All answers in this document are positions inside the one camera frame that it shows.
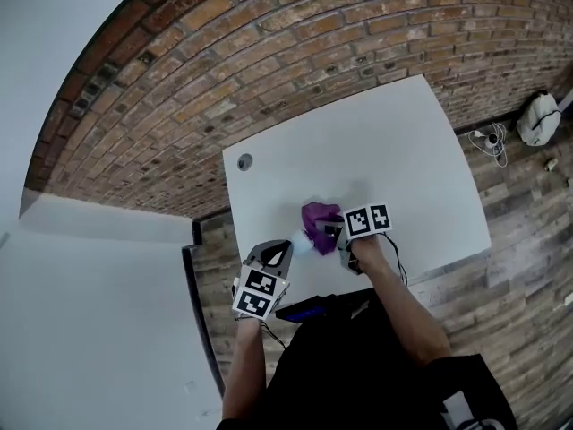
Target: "wooden floor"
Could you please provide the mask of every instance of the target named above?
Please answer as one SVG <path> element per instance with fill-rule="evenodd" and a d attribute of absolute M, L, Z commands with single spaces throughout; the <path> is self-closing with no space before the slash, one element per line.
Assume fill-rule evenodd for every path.
<path fill-rule="evenodd" d="M 410 279 L 412 293 L 440 320 L 454 353 L 479 352 L 498 380 L 522 429 L 554 429 L 573 413 L 573 125 L 550 144 L 526 147 L 512 135 L 509 165 L 459 137 L 487 217 L 492 249 Z M 557 158 L 553 173 L 543 170 Z M 233 351 L 230 285 L 240 266 L 230 213 L 205 222 L 205 245 L 193 253 L 201 305 L 223 377 Z M 274 322 L 286 343 L 296 325 Z M 265 339 L 270 378 L 282 348 Z"/>

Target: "white backpack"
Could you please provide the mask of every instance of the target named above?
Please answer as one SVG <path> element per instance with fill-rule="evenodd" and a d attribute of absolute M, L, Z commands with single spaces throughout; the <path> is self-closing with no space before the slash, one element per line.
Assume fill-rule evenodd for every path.
<path fill-rule="evenodd" d="M 553 96 L 540 94 L 517 121 L 517 132 L 529 146 L 541 146 L 551 139 L 561 120 L 561 112 Z"/>

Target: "person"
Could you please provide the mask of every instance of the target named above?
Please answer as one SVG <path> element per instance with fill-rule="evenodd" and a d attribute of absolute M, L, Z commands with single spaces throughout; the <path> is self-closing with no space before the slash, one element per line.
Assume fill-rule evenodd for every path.
<path fill-rule="evenodd" d="M 240 320 L 218 430 L 461 428 L 444 407 L 458 391 L 471 410 L 465 425 L 517 429 L 481 356 L 452 356 L 446 333 L 390 268 L 376 236 L 351 247 L 375 292 L 367 309 L 304 322 L 269 387 L 261 323 Z"/>

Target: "tabletop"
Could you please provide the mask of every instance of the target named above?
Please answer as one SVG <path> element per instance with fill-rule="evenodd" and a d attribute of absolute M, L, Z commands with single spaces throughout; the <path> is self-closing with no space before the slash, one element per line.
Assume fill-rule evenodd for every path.
<path fill-rule="evenodd" d="M 240 170 L 248 154 L 252 165 Z M 303 227 L 301 207 L 342 210 L 385 202 L 389 235 L 410 279 L 491 246 L 474 179 L 440 103 L 422 75 L 314 109 L 223 151 L 242 259 Z M 396 255 L 382 250 L 395 270 Z M 281 305 L 370 287 L 338 252 L 295 256 Z"/>

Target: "person's left arm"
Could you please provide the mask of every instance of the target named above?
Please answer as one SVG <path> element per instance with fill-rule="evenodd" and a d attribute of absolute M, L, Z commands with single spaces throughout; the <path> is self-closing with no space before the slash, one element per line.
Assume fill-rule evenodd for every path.
<path fill-rule="evenodd" d="M 235 352 L 223 396 L 223 419 L 248 419 L 266 388 L 261 321 L 238 322 Z"/>

